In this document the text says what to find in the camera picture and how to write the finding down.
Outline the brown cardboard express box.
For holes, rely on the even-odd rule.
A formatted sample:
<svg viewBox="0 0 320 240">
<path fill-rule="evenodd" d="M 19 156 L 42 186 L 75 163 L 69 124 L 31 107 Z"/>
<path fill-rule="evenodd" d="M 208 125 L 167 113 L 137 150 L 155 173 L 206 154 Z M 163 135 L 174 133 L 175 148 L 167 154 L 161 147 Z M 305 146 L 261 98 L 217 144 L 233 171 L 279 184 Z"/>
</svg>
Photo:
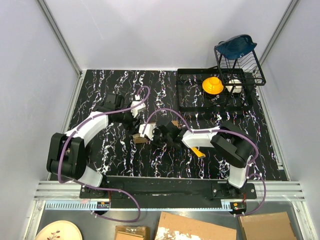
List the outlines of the brown cardboard express box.
<svg viewBox="0 0 320 240">
<path fill-rule="evenodd" d="M 156 122 L 140 124 L 136 134 L 133 135 L 135 143 L 150 143 L 158 148 L 174 147 L 180 149 L 182 142 L 177 121 L 169 121 L 166 124 Z"/>
</svg>

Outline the yellow utility knife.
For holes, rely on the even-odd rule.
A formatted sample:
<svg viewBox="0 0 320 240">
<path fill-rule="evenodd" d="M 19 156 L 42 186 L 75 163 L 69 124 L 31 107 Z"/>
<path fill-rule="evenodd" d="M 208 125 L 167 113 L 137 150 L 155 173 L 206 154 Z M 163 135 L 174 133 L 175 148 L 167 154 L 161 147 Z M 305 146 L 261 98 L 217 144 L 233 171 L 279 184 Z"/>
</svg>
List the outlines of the yellow utility knife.
<svg viewBox="0 0 320 240">
<path fill-rule="evenodd" d="M 206 155 L 204 153 L 202 153 L 199 149 L 197 149 L 196 147 L 192 147 L 191 150 L 194 152 L 194 154 L 199 158 L 199 159 L 203 159 L 206 157 Z"/>
</svg>

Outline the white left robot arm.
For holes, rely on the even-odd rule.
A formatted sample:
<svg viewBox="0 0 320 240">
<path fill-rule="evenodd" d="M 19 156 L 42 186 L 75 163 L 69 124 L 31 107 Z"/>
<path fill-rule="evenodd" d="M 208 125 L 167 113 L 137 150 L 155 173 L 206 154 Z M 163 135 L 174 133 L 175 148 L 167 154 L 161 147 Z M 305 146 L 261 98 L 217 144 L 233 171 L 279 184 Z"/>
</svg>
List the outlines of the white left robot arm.
<svg viewBox="0 0 320 240">
<path fill-rule="evenodd" d="M 109 93 L 104 102 L 95 106 L 89 116 L 66 133 L 55 133 L 50 140 L 46 169 L 48 172 L 84 185 L 91 186 L 90 192 L 97 198 L 108 193 L 108 186 L 103 182 L 103 175 L 87 165 L 88 143 L 110 124 L 122 124 L 130 134 L 136 134 L 141 120 L 138 113 L 146 108 L 139 95 L 127 106 L 119 94 Z"/>
</svg>

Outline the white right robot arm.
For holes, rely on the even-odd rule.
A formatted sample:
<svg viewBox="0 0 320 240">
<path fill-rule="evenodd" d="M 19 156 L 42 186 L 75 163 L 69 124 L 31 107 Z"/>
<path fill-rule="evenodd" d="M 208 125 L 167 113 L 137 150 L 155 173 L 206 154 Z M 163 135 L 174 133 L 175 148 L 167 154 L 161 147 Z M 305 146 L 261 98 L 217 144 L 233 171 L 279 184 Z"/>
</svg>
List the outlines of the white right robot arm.
<svg viewBox="0 0 320 240">
<path fill-rule="evenodd" d="M 205 129 L 179 128 L 172 122 L 156 125 L 151 130 L 150 140 L 159 147 L 190 149 L 199 158 L 205 157 L 200 148 L 215 149 L 229 163 L 227 192 L 235 199 L 245 192 L 251 155 L 259 153 L 253 139 L 229 121 Z"/>
</svg>

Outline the small cardboard box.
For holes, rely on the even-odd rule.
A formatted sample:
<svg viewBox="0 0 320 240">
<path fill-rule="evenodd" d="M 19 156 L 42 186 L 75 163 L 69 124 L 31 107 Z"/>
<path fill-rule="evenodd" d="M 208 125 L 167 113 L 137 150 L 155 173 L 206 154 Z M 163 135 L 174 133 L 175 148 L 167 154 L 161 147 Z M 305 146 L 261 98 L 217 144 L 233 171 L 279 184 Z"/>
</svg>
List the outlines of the small cardboard box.
<svg viewBox="0 0 320 240">
<path fill-rule="evenodd" d="M 149 240 L 150 229 L 147 226 L 125 226 L 115 227 L 115 240 Z"/>
</svg>

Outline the cardboard box at corner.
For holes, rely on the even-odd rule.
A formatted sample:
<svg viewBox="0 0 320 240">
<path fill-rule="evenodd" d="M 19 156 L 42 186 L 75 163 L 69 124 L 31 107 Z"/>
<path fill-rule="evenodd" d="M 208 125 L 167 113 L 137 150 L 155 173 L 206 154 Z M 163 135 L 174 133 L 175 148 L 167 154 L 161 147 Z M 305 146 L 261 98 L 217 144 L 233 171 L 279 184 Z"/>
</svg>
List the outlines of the cardboard box at corner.
<svg viewBox="0 0 320 240">
<path fill-rule="evenodd" d="M 239 216 L 238 222 L 244 240 L 296 240 L 286 212 Z"/>
</svg>

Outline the black drain tray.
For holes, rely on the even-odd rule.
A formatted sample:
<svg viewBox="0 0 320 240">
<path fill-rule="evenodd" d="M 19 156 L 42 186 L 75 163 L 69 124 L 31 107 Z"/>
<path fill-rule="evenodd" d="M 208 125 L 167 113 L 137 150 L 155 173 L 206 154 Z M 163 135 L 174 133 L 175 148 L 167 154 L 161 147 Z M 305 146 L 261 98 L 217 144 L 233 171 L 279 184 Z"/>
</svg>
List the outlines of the black drain tray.
<svg viewBox="0 0 320 240">
<path fill-rule="evenodd" d="M 177 70 L 176 95 L 178 109 L 181 112 L 240 112 L 252 108 L 255 86 L 243 87 L 242 92 L 238 94 L 231 94 L 224 86 L 220 94 L 212 95 L 206 93 L 202 88 L 203 81 L 210 77 L 220 79 L 216 67 L 179 68 Z"/>
</svg>

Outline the yellow plastic cup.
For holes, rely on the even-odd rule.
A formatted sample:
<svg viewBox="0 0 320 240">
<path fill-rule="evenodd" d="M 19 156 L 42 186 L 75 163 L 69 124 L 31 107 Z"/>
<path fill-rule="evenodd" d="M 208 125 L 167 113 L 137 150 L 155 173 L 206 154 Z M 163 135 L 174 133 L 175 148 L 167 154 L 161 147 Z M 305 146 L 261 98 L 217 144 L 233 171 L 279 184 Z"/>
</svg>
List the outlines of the yellow plastic cup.
<svg viewBox="0 0 320 240">
<path fill-rule="evenodd" d="M 215 76 L 206 78 L 202 83 L 202 89 L 210 95 L 218 95 L 224 90 L 222 81 Z"/>
</svg>

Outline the white small cup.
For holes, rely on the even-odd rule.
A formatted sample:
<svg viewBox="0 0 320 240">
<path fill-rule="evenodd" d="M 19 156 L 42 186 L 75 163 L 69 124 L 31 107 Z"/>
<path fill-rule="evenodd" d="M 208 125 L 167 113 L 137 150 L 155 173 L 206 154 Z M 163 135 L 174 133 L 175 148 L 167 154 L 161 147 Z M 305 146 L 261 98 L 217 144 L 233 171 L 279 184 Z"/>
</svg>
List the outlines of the white small cup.
<svg viewBox="0 0 320 240">
<path fill-rule="evenodd" d="M 226 85 L 225 87 L 231 94 L 240 94 L 243 90 L 242 82 L 236 78 L 229 80 L 228 85 Z"/>
</svg>

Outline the flat cardboard sheet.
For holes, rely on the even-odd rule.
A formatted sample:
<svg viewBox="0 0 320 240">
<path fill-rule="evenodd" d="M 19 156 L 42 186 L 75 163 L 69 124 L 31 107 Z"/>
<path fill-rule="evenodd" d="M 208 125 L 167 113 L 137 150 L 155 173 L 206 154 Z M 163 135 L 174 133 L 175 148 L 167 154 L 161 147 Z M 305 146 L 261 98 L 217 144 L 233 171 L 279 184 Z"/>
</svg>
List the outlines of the flat cardboard sheet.
<svg viewBox="0 0 320 240">
<path fill-rule="evenodd" d="M 237 230 L 162 212 L 154 238 L 156 240 L 235 240 Z"/>
</svg>

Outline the blue bowl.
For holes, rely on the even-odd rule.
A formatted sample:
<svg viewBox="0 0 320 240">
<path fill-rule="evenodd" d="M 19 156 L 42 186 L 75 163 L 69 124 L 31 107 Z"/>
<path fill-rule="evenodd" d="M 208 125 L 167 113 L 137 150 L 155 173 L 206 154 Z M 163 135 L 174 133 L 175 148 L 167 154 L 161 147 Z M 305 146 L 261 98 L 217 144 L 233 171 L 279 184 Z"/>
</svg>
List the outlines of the blue bowl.
<svg viewBox="0 0 320 240">
<path fill-rule="evenodd" d="M 220 53 L 227 59 L 235 60 L 249 54 L 258 44 L 248 34 L 241 34 L 223 42 Z"/>
</svg>

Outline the patterned ceramic plate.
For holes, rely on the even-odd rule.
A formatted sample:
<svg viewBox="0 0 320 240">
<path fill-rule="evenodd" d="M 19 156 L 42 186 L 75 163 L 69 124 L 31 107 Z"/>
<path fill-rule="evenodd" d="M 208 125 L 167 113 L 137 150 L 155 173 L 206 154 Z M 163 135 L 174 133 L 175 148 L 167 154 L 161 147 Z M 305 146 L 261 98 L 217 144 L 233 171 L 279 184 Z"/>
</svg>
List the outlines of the patterned ceramic plate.
<svg viewBox="0 0 320 240">
<path fill-rule="evenodd" d="M 36 235 L 35 240 L 82 240 L 80 229 L 66 220 L 54 221 L 46 225 Z"/>
</svg>

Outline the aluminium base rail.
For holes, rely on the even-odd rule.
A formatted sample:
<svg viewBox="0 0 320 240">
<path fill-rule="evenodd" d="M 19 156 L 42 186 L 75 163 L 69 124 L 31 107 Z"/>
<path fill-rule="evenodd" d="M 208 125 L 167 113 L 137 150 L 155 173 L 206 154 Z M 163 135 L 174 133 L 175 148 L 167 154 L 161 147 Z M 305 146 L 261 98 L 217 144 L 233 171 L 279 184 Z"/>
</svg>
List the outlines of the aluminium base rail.
<svg viewBox="0 0 320 240">
<path fill-rule="evenodd" d="M 252 183 L 236 189 L 224 180 L 111 177 L 108 187 L 115 192 L 41 181 L 34 199 L 43 200 L 48 210 L 232 211 L 237 202 L 257 197 Z"/>
</svg>

